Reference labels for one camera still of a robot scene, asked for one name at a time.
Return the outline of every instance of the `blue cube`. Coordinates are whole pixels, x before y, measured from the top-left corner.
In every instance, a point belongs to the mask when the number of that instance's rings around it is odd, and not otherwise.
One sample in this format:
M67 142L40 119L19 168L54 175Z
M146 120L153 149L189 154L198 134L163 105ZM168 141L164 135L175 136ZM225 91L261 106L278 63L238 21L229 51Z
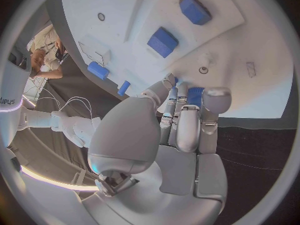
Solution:
M180 0L182 13L193 23L204 25L212 20L212 15L208 9L198 0Z
M178 45L178 40L166 29L160 27L147 44L165 59Z

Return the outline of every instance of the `person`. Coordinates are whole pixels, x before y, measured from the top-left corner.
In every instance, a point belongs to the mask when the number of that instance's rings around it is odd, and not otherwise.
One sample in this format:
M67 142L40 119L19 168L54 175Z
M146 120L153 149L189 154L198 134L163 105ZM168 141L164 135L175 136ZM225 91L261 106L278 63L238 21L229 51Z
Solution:
M52 24L35 35L34 43L30 50L32 52L31 77L43 77L49 79L60 79L63 77L61 64L57 59L56 54L59 50L59 53L63 55L65 47ZM51 71L41 71L43 64L50 68Z

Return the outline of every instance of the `light strip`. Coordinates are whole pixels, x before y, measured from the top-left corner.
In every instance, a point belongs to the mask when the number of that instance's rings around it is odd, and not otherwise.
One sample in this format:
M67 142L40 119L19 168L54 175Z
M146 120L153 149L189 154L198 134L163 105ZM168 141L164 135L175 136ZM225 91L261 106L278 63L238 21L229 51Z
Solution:
M12 111L18 110L21 106L22 106L22 100L21 100L20 104L18 106L14 107L14 108L11 108L11 109L0 109L0 113L12 112Z
M23 98L25 98L32 106L36 106L32 101L30 101L27 97L25 97L24 95L22 95Z
M45 178L43 176L40 176L40 175L34 173L33 171L28 170L24 166L21 166L21 168L22 168L22 172L25 173L26 175L28 175L28 176L36 179L36 180L39 180L41 182L52 184L52 185L55 185L55 186L60 187L60 188L70 189L70 190L75 190L75 191L82 191L82 192L96 192L96 191L99 191L97 186L78 186L78 185L62 183L62 182L59 182L59 181L54 181L54 180L51 180L49 178Z

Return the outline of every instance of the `white shirt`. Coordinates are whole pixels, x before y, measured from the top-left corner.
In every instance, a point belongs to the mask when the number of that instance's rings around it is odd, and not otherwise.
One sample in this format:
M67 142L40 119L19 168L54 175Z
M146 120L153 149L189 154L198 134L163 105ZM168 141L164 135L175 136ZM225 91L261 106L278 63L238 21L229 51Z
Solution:
M39 49L47 44L55 42L58 39L58 34L56 33L53 25L47 26L45 29L40 31L34 37L34 48ZM41 50L44 50L46 53L54 46L55 44L51 44ZM45 65L51 70L56 70L61 65L60 62L55 57L55 53L57 52L57 48L54 46L51 51L45 56Z

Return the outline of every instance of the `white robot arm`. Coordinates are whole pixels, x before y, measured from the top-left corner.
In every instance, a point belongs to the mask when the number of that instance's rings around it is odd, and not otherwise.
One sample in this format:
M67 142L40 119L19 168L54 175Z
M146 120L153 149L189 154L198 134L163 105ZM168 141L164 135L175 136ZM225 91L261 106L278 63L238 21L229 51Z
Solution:
M25 128L51 128L55 132L63 132L78 147L88 148L95 129L100 122L100 117L93 119L79 116L68 117L62 111L49 113L29 110L22 106L18 130Z

